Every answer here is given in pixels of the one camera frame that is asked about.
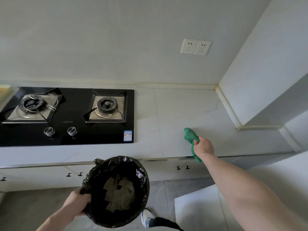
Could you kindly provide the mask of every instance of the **person's left hand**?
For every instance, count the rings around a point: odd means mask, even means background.
[[[81,188],[72,191],[62,206],[72,219],[75,216],[83,215],[82,210],[87,206],[87,203],[91,202],[91,195],[81,195],[80,190]]]

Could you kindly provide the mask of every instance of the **white countertop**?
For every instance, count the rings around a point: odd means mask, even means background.
[[[279,131],[238,132],[215,90],[135,88],[135,142],[44,147],[2,147],[0,167],[108,159],[190,156],[183,129],[212,140],[216,155],[293,151]]]

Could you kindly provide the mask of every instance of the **black plastic bag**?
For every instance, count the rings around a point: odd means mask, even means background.
[[[116,156],[107,160],[95,159],[96,166],[87,174],[82,182],[81,194],[91,194],[91,202],[83,212],[97,225],[106,228],[118,228],[136,219],[148,202],[150,183],[148,174],[142,164],[131,157]],[[106,210],[109,204],[105,201],[106,191],[103,189],[106,181],[119,175],[128,178],[134,186],[135,200],[128,210]]]

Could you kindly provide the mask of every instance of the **gas stove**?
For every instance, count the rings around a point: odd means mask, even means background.
[[[133,143],[134,90],[20,87],[0,121],[0,146]]]

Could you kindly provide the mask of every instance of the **hand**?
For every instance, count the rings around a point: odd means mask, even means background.
[[[202,159],[202,156],[210,154],[210,155],[215,155],[214,147],[213,144],[211,143],[210,140],[198,136],[200,142],[198,143],[197,140],[194,140],[194,147],[193,150],[195,151],[195,154]]]
[[[81,195],[80,190],[81,188],[72,191],[62,206],[62,209],[66,210],[67,215],[71,219],[83,215],[82,210],[86,207],[87,203],[91,202],[91,195]]]

